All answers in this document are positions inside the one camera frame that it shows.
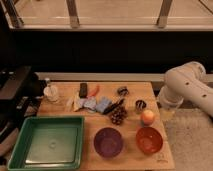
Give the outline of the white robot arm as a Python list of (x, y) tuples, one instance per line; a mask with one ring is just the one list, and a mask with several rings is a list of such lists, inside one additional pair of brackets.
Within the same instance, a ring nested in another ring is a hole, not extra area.
[(187, 99), (213, 118), (213, 88), (202, 82), (205, 75), (204, 66), (196, 61), (169, 69), (158, 94), (160, 105), (176, 109)]

